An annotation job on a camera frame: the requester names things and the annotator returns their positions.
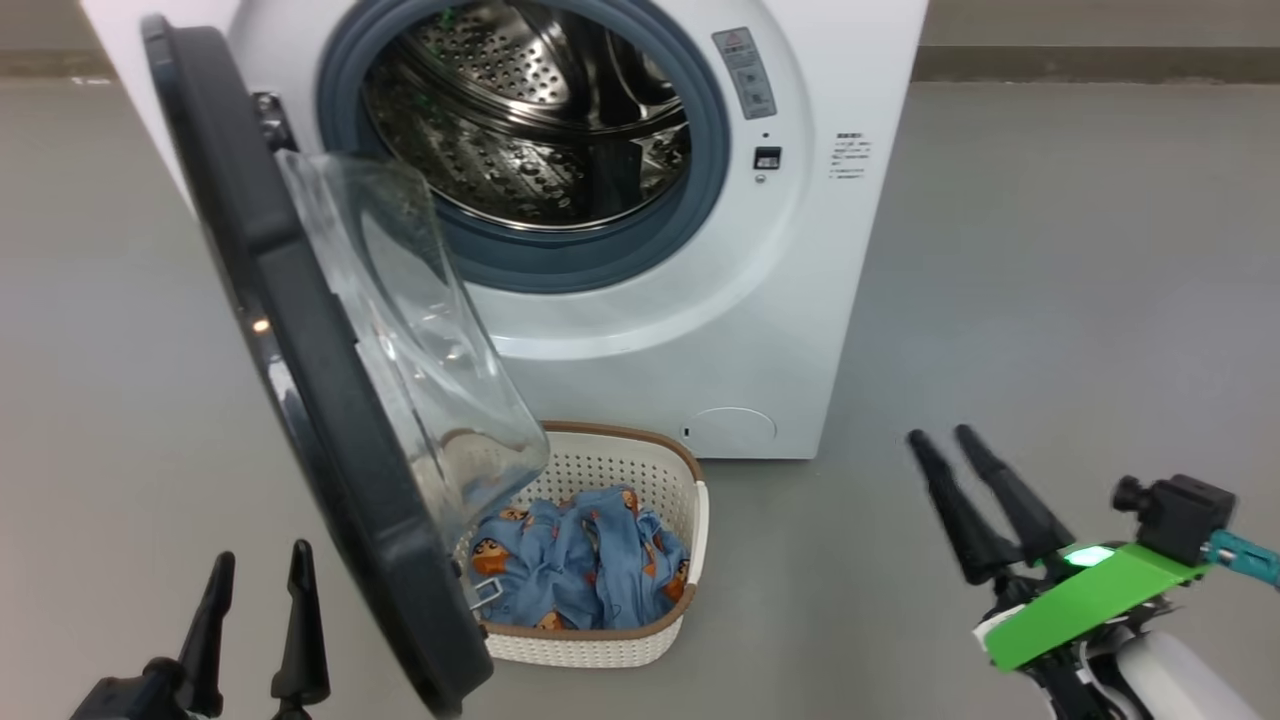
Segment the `gray wall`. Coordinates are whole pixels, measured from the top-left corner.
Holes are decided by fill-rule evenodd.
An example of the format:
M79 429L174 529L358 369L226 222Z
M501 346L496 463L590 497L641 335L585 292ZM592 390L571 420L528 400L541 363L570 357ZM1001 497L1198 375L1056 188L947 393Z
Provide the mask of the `gray wall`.
M8 0L0 50L93 47L77 0ZM929 45L1277 45L1274 0L933 0Z
M1280 45L1274 0L932 0L927 45Z

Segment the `green led light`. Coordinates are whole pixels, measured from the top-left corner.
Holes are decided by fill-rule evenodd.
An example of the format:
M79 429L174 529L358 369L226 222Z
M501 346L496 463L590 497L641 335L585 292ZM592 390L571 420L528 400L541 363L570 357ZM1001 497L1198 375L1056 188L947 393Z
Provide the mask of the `green led light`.
M1062 560L1066 560L1068 562L1075 565L1076 568L1093 568L1098 562L1102 562L1103 560L1111 557L1115 553L1116 551L1110 547L1094 544L1092 547L1082 547L1080 550L1073 550L1071 552L1066 553L1066 557L1064 557Z

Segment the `stainless steel drum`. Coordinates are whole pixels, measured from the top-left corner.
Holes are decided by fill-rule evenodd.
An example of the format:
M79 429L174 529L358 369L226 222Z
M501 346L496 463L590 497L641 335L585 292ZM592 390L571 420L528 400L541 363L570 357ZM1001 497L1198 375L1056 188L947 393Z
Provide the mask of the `stainless steel drum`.
M598 227L659 197L689 160L680 97L603 26L535 3L429 17L379 56L383 142L463 210L539 231Z

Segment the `basket handle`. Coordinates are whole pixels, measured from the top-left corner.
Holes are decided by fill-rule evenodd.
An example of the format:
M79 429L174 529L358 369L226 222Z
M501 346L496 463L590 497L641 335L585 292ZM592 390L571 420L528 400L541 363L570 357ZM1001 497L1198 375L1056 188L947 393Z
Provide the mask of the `basket handle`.
M707 529L710 527L710 496L707 495L707 483L698 480L694 486L698 488L698 523L694 524L694 547L691 560L689 561L689 579L686 582L696 585L699 578L703 577L703 559L707 557Z

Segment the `brown basket rim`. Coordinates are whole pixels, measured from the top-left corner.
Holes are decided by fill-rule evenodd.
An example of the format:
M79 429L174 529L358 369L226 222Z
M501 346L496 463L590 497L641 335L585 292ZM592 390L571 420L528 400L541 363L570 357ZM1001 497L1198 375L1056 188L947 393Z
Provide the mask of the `brown basket rim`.
M703 466L694 457L694 454L689 451L685 446L671 439L667 436L658 433L650 433L648 430L636 430L632 428L622 428L618 425L602 425L596 423L575 423L566 420L547 420L543 423L543 429L549 433L581 433L593 436L607 436L622 439L639 439L643 442L650 442L653 445L659 445L667 450L675 452L684 460L685 465L689 466L689 471L694 475L694 482L705 482L703 475ZM522 628L520 625L499 625L497 623L480 621L483 626L490 635L503 635L508 638L529 638L535 641L552 641L552 642L618 642L618 641L641 641L658 633L666 630L667 628L676 624L689 606L694 602L694 596L698 594L698 583L689 583L685 585L685 594L681 596L680 602L671 609L671 612L663 615L657 623L649 623L643 628L636 628L634 630L540 630L538 628Z

